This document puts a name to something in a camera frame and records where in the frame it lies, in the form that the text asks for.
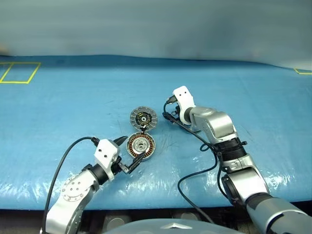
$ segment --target plastic sheet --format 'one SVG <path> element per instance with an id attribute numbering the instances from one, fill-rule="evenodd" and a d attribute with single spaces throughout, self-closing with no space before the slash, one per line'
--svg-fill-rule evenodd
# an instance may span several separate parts
<path id="1" fill-rule="evenodd" d="M 0 54 L 243 60 L 311 70 L 311 0 L 2 0 Z"/>
<path id="2" fill-rule="evenodd" d="M 87 208 L 188 207 L 177 190 L 178 180 L 210 167 L 214 160 L 211 153 L 199 151 L 201 144 L 195 137 L 161 116 L 166 98 L 181 85 L 189 88 L 196 105 L 231 116 L 273 196 L 312 199 L 310 76 L 244 62 L 115 56 L 15 60 L 42 64 L 27 85 L 0 84 L 1 209 L 43 209 L 67 147 L 83 136 L 129 136 L 136 131 L 129 114 L 140 105 L 158 114 L 157 127 L 150 132 L 156 141 L 153 156 L 131 175 L 120 173 L 106 183 Z M 28 77 L 23 71 L 13 66 L 5 80 Z M 66 178 L 94 163 L 94 150 L 92 143 L 83 142 L 71 151 L 51 204 Z M 125 163 L 132 161 L 125 144 L 121 157 Z M 230 205 L 218 191 L 216 173 L 188 179 L 182 183 L 183 191 L 201 207 Z"/>

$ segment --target yellow tape marking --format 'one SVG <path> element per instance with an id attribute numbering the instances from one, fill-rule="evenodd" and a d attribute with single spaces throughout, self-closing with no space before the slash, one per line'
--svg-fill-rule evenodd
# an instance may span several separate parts
<path id="1" fill-rule="evenodd" d="M 0 79 L 1 84 L 29 84 L 29 82 L 32 80 L 32 78 L 35 76 L 36 72 L 38 71 L 39 67 L 41 66 L 41 62 L 0 62 L 0 64 L 10 64 L 9 68 L 5 71 L 5 73 Z M 30 75 L 27 81 L 6 81 L 6 80 L 3 81 L 3 79 L 11 70 L 14 64 L 37 64 L 37 67 L 35 68 L 35 70 Z"/>
<path id="2" fill-rule="evenodd" d="M 297 68 L 294 68 L 294 71 L 299 75 L 312 75 L 312 72 L 299 72 Z"/>

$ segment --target blue table surface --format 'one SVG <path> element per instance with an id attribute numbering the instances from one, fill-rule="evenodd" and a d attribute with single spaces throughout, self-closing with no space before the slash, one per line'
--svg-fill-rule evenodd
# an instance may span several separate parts
<path id="1" fill-rule="evenodd" d="M 130 112 L 153 108 L 154 155 L 131 175 L 104 184 L 88 209 L 189 207 L 178 180 L 213 165 L 201 143 L 163 119 L 173 89 L 186 85 L 196 105 L 227 112 L 273 196 L 312 199 L 312 77 L 293 69 L 234 61 L 119 56 L 0 57 L 0 62 L 41 62 L 29 84 L 0 83 L 0 209 L 42 210 L 67 147 L 83 136 L 114 139 L 136 130 Z M 0 65 L 0 77 L 7 65 Z M 4 80 L 27 80 L 32 69 L 14 65 Z M 75 147 L 58 176 L 51 204 L 66 178 L 94 163 L 94 145 Z M 125 144 L 125 163 L 132 158 Z M 228 206 L 217 169 L 187 179 L 183 191 L 200 207 Z"/>

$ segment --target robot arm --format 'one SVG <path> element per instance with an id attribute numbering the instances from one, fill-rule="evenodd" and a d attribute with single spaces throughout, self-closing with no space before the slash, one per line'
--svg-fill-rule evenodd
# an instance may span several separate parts
<path id="1" fill-rule="evenodd" d="M 263 233 L 310 233 L 312 218 L 292 204 L 270 196 L 268 186 L 251 155 L 244 149 L 231 118 L 212 108 L 197 107 L 189 90 L 173 91 L 168 104 L 178 103 L 179 120 L 202 130 L 220 160 L 227 198 L 246 207 L 256 227 Z"/>
<path id="2" fill-rule="evenodd" d="M 84 208 L 100 185 L 108 180 L 112 181 L 114 175 L 121 171 L 131 173 L 139 165 L 145 152 L 136 157 L 130 166 L 121 163 L 119 145 L 126 138 L 123 136 L 114 141 L 103 139 L 96 142 L 96 165 L 88 164 L 79 175 L 65 181 L 59 198 L 48 212 L 45 225 L 47 233 L 75 234 Z"/>

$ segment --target circular metal disc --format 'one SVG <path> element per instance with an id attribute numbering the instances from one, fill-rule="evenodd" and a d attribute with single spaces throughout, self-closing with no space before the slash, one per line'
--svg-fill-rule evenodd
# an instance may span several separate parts
<path id="1" fill-rule="evenodd" d="M 137 157 L 145 152 L 143 160 L 150 158 L 155 150 L 155 141 L 148 133 L 137 132 L 132 134 L 127 141 L 127 151 L 132 157 Z"/>
<path id="2" fill-rule="evenodd" d="M 155 128 L 158 118 L 156 112 L 147 106 L 139 106 L 130 114 L 130 123 L 138 130 L 146 126 L 146 132 Z"/>

